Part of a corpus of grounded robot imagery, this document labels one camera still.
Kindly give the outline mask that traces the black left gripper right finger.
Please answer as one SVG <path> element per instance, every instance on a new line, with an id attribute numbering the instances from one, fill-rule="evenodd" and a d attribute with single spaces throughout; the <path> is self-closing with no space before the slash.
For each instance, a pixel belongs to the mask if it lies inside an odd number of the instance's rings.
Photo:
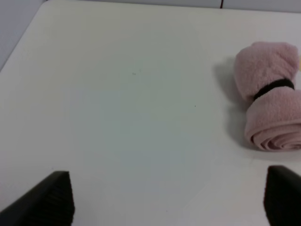
<path id="1" fill-rule="evenodd" d="M 271 226 L 301 224 L 301 177 L 285 166 L 268 167 L 263 205 Z"/>

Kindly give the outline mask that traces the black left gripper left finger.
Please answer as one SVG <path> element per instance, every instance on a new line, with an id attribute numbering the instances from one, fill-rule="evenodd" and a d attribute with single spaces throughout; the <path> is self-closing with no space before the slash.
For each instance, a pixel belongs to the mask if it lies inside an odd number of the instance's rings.
<path id="1" fill-rule="evenodd" d="M 2 226 L 70 226 L 75 205 L 68 171 L 54 171 L 0 212 Z"/>

